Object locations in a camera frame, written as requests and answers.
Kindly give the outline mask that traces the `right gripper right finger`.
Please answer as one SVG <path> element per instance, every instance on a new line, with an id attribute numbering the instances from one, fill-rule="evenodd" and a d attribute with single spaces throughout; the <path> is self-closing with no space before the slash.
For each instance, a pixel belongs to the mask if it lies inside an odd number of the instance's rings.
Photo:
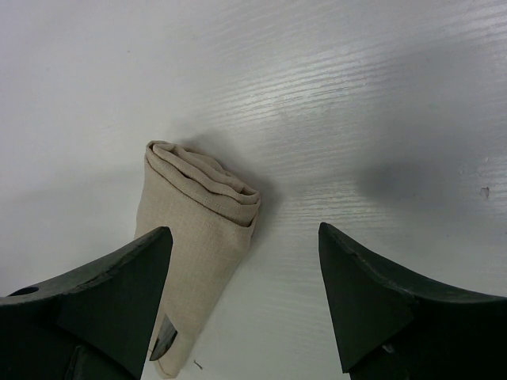
<path id="1" fill-rule="evenodd" d="M 506 300 L 418 274 L 328 223 L 318 253 L 342 371 L 352 379 L 503 379 Z"/>

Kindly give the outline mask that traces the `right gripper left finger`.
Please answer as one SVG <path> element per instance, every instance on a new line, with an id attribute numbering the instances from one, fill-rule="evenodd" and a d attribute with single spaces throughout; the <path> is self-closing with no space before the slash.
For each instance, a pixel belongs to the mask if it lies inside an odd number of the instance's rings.
<path id="1" fill-rule="evenodd" d="M 170 264 L 158 227 L 1 299 L 3 379 L 139 379 Z"/>

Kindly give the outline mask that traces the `beige cloth napkin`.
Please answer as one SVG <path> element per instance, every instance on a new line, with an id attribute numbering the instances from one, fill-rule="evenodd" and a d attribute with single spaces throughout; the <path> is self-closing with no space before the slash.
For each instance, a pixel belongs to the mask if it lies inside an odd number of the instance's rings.
<path id="1" fill-rule="evenodd" d="M 149 352 L 160 378 L 176 378 L 235 269 L 250 248 L 261 195 L 214 158 L 181 145 L 151 141 L 136 216 L 137 238 L 167 226 L 170 267 Z M 154 353 L 161 328 L 174 336 Z"/>

